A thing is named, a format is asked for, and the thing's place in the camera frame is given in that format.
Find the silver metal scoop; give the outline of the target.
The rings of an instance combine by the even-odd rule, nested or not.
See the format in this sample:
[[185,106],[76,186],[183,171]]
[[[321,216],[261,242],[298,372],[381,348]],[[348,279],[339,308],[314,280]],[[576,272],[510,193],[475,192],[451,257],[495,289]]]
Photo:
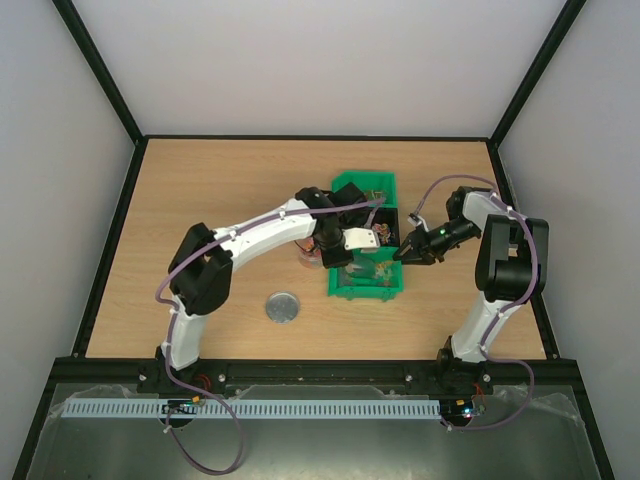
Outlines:
[[376,277],[376,262],[369,257],[356,255],[345,268],[345,272],[352,278],[372,279]]

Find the black candy bin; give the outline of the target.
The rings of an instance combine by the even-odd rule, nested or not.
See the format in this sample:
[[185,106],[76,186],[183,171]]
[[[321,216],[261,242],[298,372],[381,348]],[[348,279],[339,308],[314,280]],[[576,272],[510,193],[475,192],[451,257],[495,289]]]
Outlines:
[[394,208],[378,208],[372,214],[373,208],[366,216],[365,227],[373,230],[382,247],[400,246],[400,228],[398,211]]

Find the green candy bin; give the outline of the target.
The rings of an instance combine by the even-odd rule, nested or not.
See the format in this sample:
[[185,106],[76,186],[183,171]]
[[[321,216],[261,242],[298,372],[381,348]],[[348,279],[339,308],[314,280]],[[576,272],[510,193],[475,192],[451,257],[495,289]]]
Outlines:
[[344,171],[331,181],[331,189],[337,191],[348,183],[356,185],[368,199],[384,198],[383,208],[398,207],[396,176],[393,172]]
[[374,250],[355,250],[356,255],[366,256],[376,262],[376,277],[372,279],[352,278],[344,268],[329,270],[327,294],[346,300],[377,299],[383,302],[394,299],[404,291],[403,267],[393,260],[395,247],[380,247]]

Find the silver metal jar lid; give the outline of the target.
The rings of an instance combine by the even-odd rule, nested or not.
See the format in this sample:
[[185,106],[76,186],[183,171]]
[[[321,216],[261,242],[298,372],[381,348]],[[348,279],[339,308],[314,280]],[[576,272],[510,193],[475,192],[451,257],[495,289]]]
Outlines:
[[298,297],[288,291],[273,293],[265,304],[267,317],[277,324],[290,323],[299,315],[300,309]]

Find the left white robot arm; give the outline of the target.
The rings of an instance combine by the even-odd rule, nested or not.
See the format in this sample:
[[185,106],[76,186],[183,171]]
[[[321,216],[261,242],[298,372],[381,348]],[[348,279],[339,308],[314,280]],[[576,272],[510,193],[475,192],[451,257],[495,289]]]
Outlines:
[[200,357],[208,317],[228,299],[232,276],[249,261],[284,244],[310,238],[322,266],[337,269],[354,259],[347,233],[358,228],[356,213],[367,210],[366,195],[353,183],[335,192],[306,187],[281,206],[243,223],[210,229],[191,226],[155,300],[169,306],[170,321],[160,351],[167,376],[184,386],[177,373]]

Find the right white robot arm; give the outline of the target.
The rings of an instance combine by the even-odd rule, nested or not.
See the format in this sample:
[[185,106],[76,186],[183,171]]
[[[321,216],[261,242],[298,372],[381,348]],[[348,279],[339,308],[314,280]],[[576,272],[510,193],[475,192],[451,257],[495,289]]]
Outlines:
[[507,320],[546,284],[550,227],[506,204],[493,190],[461,186],[446,202],[448,221],[427,225],[409,215],[411,231],[393,256],[404,265],[430,266],[462,243],[480,240],[474,281],[478,296],[462,326],[435,361],[433,382],[444,392],[467,392],[483,380],[491,345]]

